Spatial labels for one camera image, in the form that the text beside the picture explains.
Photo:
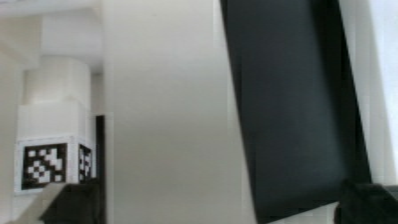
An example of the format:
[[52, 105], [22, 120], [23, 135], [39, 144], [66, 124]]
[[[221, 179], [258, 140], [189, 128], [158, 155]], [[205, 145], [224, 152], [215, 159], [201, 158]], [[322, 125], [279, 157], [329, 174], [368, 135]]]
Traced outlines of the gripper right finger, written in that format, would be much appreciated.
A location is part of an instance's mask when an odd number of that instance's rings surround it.
[[398, 185], [345, 182], [334, 224], [398, 224]]

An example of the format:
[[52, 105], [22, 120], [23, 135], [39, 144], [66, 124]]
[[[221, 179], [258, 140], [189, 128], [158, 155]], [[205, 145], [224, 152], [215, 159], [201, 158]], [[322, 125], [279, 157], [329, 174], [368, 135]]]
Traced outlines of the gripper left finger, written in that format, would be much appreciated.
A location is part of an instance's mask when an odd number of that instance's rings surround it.
[[105, 224], [98, 179], [64, 186], [39, 220], [45, 224]]

